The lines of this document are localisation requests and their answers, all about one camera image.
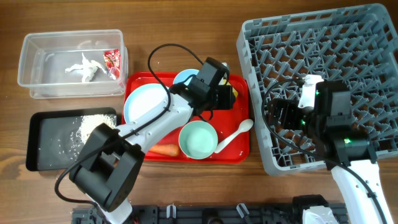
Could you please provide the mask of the light blue bowl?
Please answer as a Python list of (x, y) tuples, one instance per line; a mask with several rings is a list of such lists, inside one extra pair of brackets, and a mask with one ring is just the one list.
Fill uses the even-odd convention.
[(188, 86), (192, 80), (192, 77), (196, 76), (198, 72), (199, 70), (197, 69), (183, 70), (174, 78), (173, 84), (184, 83), (186, 86)]

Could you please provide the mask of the mint green bowl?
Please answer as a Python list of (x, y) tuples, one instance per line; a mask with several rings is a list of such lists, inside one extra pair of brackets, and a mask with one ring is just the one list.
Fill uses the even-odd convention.
[(215, 128), (204, 121), (187, 123), (180, 131), (178, 144), (189, 158), (200, 160), (210, 157), (218, 145)]

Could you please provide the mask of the light blue plate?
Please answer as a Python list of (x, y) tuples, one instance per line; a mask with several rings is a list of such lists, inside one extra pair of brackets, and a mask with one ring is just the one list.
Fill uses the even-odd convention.
[(141, 117), (167, 97), (161, 84), (150, 83), (136, 88), (124, 103), (124, 120), (126, 123)]

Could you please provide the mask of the red snack wrapper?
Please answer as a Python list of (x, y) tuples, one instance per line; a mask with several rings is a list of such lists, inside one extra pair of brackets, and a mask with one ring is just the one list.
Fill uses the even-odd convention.
[(109, 71), (109, 77), (117, 80), (120, 76), (121, 53), (119, 49), (107, 50), (103, 54), (106, 68)]

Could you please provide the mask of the food scraps and rice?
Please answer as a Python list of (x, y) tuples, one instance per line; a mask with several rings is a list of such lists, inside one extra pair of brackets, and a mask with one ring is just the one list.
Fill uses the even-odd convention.
[(106, 124), (110, 128), (116, 127), (117, 116), (115, 114), (94, 114), (77, 116), (72, 122), (69, 143), (70, 152), (73, 156), (79, 155), (83, 146), (86, 144), (92, 131), (101, 124)]

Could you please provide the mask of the white tissue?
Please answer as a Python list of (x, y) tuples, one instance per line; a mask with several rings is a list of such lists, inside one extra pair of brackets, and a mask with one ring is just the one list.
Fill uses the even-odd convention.
[(93, 79), (97, 69), (100, 69), (105, 75), (108, 74), (105, 68), (102, 66), (102, 64), (100, 64), (95, 60), (89, 61), (85, 57), (84, 53), (82, 53), (81, 56), (82, 56), (82, 64), (74, 64), (70, 68), (66, 68), (65, 73), (72, 72), (74, 70), (79, 70), (82, 75), (81, 81), (83, 83), (90, 82)]

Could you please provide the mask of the yellow plastic cup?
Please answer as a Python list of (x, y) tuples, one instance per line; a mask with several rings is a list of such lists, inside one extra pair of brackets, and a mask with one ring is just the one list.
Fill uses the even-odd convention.
[(236, 89), (230, 84), (230, 82), (228, 82), (228, 81), (225, 80), (225, 79), (222, 79), (222, 80), (219, 82), (219, 84), (220, 84), (220, 85), (228, 85), (228, 86), (231, 86), (231, 87), (232, 87), (232, 92), (233, 92), (234, 97), (235, 97), (235, 98), (238, 97), (238, 92), (237, 92)]

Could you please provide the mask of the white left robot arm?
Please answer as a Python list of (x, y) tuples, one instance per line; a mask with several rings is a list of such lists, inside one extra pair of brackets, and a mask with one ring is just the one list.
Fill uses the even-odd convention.
[(232, 87), (221, 81), (229, 68), (208, 57), (186, 85), (169, 87), (165, 98), (150, 111), (116, 128), (96, 127), (85, 143), (69, 179), (99, 207), (108, 223), (124, 223), (132, 213), (127, 201), (146, 153), (194, 116), (217, 107)]

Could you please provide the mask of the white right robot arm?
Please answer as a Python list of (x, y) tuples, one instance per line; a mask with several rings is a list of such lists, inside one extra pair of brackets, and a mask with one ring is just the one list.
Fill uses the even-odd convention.
[(341, 81), (318, 82), (314, 107), (299, 108), (298, 101), (263, 100), (261, 114), (267, 128), (301, 130), (325, 161), (343, 196), (352, 223), (392, 223), (381, 187), (379, 166), (369, 135), (351, 126), (351, 93)]

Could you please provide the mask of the grey plastic dishwasher rack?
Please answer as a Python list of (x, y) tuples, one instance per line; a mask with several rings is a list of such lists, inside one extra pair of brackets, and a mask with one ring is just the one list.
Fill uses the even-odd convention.
[(307, 155), (309, 138), (282, 128), (271, 134), (261, 114), (263, 100), (298, 100), (292, 78), (308, 74), (347, 84), (354, 127), (369, 134), (378, 158), (397, 155), (397, 31), (382, 4), (248, 20), (236, 48), (267, 174), (325, 167)]

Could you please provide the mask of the clear plastic waste bin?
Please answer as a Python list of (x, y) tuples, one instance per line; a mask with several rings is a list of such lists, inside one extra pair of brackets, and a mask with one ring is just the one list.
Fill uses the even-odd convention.
[[(105, 51), (114, 49), (121, 53), (117, 80), (109, 77), (103, 57)], [(102, 64), (108, 74), (97, 69), (93, 79), (83, 83), (79, 70), (65, 73), (66, 68), (82, 64), (82, 53), (89, 61)], [(35, 99), (118, 96), (125, 92), (127, 75), (128, 53), (120, 30), (42, 32), (25, 36), (17, 82)]]

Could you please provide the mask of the black waste tray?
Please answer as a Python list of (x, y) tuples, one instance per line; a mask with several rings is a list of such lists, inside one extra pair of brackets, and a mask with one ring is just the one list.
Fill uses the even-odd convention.
[(58, 170), (72, 165), (79, 156), (75, 157), (70, 152), (72, 122), (77, 116), (94, 114), (115, 114), (116, 125), (121, 120), (116, 110), (110, 107), (45, 111), (32, 115), (25, 160), (27, 170)]

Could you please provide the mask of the white plastic spoon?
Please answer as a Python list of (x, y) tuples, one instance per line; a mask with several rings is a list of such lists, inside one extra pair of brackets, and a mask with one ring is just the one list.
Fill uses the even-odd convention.
[(252, 128), (253, 124), (254, 124), (254, 121), (252, 119), (245, 119), (244, 121), (242, 121), (240, 123), (238, 129), (234, 133), (232, 133), (230, 136), (225, 138), (223, 141), (221, 141), (217, 145), (217, 147), (215, 149), (215, 153), (216, 154), (220, 153), (239, 134), (249, 131)]

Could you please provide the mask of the orange carrot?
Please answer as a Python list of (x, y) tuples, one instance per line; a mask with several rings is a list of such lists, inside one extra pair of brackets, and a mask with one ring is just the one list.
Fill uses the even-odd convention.
[(180, 148), (175, 144), (156, 144), (149, 151), (170, 157), (177, 157), (180, 154)]

